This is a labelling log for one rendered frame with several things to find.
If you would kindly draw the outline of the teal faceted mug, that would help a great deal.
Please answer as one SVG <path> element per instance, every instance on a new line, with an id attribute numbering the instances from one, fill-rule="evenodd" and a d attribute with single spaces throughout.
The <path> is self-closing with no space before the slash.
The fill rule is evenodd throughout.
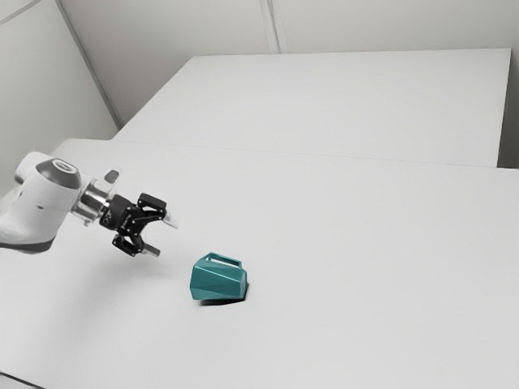
<path id="1" fill-rule="evenodd" d="M 193 300 L 241 300 L 247 293 L 247 272 L 242 263 L 210 252 L 199 259 L 191 271 Z"/>

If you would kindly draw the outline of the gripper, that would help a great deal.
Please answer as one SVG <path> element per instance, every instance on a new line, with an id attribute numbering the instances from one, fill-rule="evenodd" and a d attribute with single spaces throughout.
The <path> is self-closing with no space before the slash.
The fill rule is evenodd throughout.
<path id="1" fill-rule="evenodd" d="M 167 203 L 150 194 L 142 193 L 137 205 L 116 194 L 101 213 L 100 226 L 116 231 L 112 245 L 123 253 L 135 257 L 137 254 L 150 254 L 158 257 L 159 249 L 144 242 L 139 235 L 143 224 L 161 221 L 169 227 L 179 229 L 179 222 L 167 210 Z"/>

